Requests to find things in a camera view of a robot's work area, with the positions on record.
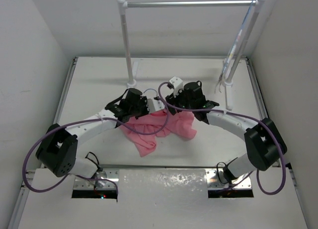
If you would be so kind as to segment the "pink t shirt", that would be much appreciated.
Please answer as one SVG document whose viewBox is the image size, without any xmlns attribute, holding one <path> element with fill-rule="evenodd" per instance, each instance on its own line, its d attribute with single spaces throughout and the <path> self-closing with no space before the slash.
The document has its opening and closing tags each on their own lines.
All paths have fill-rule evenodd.
<svg viewBox="0 0 318 229">
<path fill-rule="evenodd" d="M 193 139 L 197 131 L 193 129 L 194 114 L 183 111 L 172 115 L 161 110 L 138 119 L 131 118 L 120 126 L 123 134 L 137 148 L 141 157 L 147 156 L 157 148 L 156 138 L 164 138 L 173 133 L 186 140 Z"/>
</svg>

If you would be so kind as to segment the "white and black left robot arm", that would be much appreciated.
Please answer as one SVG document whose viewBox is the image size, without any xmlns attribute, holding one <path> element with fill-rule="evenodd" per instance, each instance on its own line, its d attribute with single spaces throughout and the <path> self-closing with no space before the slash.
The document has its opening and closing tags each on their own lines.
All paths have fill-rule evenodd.
<svg viewBox="0 0 318 229">
<path fill-rule="evenodd" d="M 73 174 L 92 178 L 99 171 L 99 166 L 78 156 L 79 147 L 97 135 L 117 128 L 120 122 L 126 123 L 132 117 L 149 114 L 151 102 L 138 89 L 129 88 L 83 123 L 63 129 L 59 124 L 52 125 L 48 129 L 52 134 L 41 142 L 36 157 L 57 177 Z"/>
</svg>

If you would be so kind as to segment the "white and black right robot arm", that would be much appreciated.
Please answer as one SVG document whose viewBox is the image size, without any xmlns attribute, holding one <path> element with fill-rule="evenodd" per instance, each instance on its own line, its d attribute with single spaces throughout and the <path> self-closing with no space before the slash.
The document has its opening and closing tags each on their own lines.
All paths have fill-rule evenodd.
<svg viewBox="0 0 318 229">
<path fill-rule="evenodd" d="M 223 167 L 226 183 L 252 171 L 266 171 L 287 152 L 287 146 L 271 119 L 257 120 L 227 111 L 219 103 L 206 99 L 200 81 L 183 84 L 180 78 L 173 77 L 167 86 L 173 89 L 173 93 L 165 98 L 172 114 L 191 112 L 198 121 L 220 127 L 245 142 L 246 153 Z"/>
</svg>

